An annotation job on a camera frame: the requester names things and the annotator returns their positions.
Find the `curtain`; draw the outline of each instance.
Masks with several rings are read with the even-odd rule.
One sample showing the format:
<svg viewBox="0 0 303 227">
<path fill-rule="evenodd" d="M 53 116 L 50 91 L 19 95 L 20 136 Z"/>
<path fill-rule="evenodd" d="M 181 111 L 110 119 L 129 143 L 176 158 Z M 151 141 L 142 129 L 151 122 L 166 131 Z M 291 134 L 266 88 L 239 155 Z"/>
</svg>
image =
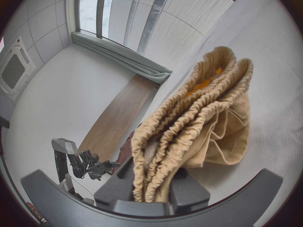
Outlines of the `curtain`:
<svg viewBox="0 0 303 227">
<path fill-rule="evenodd" d="M 84 46 L 158 84 L 162 84 L 172 73 L 171 70 L 109 40 L 79 32 L 72 32 L 71 38 L 74 43 Z"/>
</svg>

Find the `tan garment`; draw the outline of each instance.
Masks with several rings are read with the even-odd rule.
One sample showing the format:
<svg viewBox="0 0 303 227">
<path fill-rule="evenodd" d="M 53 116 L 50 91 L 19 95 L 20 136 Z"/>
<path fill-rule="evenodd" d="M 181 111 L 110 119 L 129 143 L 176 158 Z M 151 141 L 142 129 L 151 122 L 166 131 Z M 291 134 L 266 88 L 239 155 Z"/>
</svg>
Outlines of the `tan garment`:
<svg viewBox="0 0 303 227">
<path fill-rule="evenodd" d="M 247 149 L 246 91 L 252 77 L 252 61 L 236 62 L 228 47 L 217 47 L 203 59 L 181 89 L 134 133 L 133 193 L 137 202 L 167 202 L 170 181 L 180 167 L 201 167 L 203 161 L 236 164 Z M 214 77 L 219 68 L 222 74 Z M 210 78 L 212 81 L 205 88 L 184 97 L 195 85 Z M 144 149 L 151 136 L 160 133 L 163 136 L 156 155 L 145 172 Z"/>
</svg>

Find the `cable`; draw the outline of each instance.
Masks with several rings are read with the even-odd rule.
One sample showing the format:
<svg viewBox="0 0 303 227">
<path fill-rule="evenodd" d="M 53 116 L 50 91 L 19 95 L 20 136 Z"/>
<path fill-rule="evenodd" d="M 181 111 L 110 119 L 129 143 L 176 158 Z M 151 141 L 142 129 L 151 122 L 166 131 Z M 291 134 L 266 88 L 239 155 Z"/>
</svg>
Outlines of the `cable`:
<svg viewBox="0 0 303 227">
<path fill-rule="evenodd" d="M 78 183 L 72 176 L 71 176 L 71 178 L 76 182 L 76 183 Z M 83 187 L 80 183 L 78 183 L 81 187 Z M 83 187 L 86 191 L 88 191 L 85 187 Z M 92 195 L 92 193 L 90 192 L 90 191 L 88 191 L 91 195 Z M 93 195 L 92 195 L 93 196 Z"/>
</svg>

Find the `sky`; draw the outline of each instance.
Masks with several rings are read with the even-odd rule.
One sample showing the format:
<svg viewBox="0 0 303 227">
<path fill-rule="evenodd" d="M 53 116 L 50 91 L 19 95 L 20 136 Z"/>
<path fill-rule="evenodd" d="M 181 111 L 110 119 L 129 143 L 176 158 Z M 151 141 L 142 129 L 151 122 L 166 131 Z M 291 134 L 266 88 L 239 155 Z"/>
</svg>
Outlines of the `sky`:
<svg viewBox="0 0 303 227">
<path fill-rule="evenodd" d="M 108 37 L 109 15 L 112 0 L 104 0 L 102 17 L 102 36 Z M 79 20 L 80 28 L 96 33 L 96 11 L 97 0 L 80 0 L 79 2 Z"/>
</svg>

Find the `wood plank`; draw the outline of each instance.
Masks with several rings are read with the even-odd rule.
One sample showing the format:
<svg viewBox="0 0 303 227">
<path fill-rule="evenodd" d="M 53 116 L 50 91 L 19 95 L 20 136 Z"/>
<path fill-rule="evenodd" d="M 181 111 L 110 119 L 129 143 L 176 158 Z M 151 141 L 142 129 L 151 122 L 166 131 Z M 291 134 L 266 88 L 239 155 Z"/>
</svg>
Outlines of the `wood plank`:
<svg viewBox="0 0 303 227">
<path fill-rule="evenodd" d="M 109 160 L 157 84 L 135 75 L 88 132 L 78 151 L 89 149 L 99 161 Z"/>
</svg>

